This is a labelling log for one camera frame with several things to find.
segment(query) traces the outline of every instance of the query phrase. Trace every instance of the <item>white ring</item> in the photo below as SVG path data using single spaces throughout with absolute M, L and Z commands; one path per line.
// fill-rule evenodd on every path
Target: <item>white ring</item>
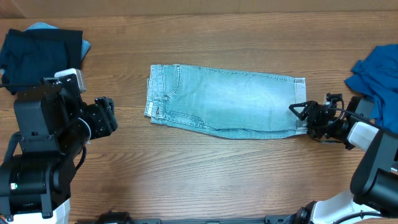
M 85 120 L 83 120 L 81 118 L 79 118 L 79 120 L 82 121 L 87 126 L 88 132 L 90 133 L 90 136 L 88 137 L 88 140 L 90 140 L 91 139 L 91 129 L 90 129 L 90 127 L 88 126 L 88 124 L 87 124 L 87 122 Z

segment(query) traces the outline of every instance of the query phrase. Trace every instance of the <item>black folded cloth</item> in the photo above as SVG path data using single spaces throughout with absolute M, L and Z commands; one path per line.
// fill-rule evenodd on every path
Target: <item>black folded cloth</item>
M 45 77 L 68 69 L 80 69 L 82 31 L 36 29 L 21 32 L 10 29 L 0 51 L 3 84 L 35 85 Z M 7 86 L 11 94 L 26 86 Z

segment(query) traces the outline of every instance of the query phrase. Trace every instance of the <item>dark blue cloth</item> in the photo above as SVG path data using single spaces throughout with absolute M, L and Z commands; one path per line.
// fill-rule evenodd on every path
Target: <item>dark blue cloth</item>
M 345 83 L 374 101 L 371 118 L 382 128 L 398 133 L 398 45 L 377 46 L 351 70 Z

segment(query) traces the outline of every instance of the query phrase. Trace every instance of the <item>folded clothing stack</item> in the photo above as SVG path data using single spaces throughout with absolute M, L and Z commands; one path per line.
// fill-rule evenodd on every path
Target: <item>folded clothing stack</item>
M 192 65 L 152 65 L 144 114 L 155 124 L 231 139 L 306 134 L 289 105 L 306 101 L 305 79 Z
M 10 29 L 0 51 L 1 80 L 13 95 L 56 72 L 81 67 L 83 31 L 36 27 L 43 29 Z

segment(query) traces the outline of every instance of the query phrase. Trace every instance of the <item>wooden table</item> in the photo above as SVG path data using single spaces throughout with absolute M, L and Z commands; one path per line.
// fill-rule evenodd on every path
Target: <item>wooden table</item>
M 36 19 L 0 20 L 9 28 Z M 84 31 L 83 100 L 113 98 L 118 130 L 92 141 L 72 182 L 71 221 L 129 211 L 134 218 L 234 218 L 294 213 L 347 189 L 363 152 L 308 136 L 229 140 L 150 124 L 144 116 L 152 64 L 184 63 L 307 79 L 309 100 L 353 95 L 350 68 L 376 45 L 398 42 L 397 12 L 272 13 L 43 19 Z M 18 130 L 0 89 L 0 156 Z

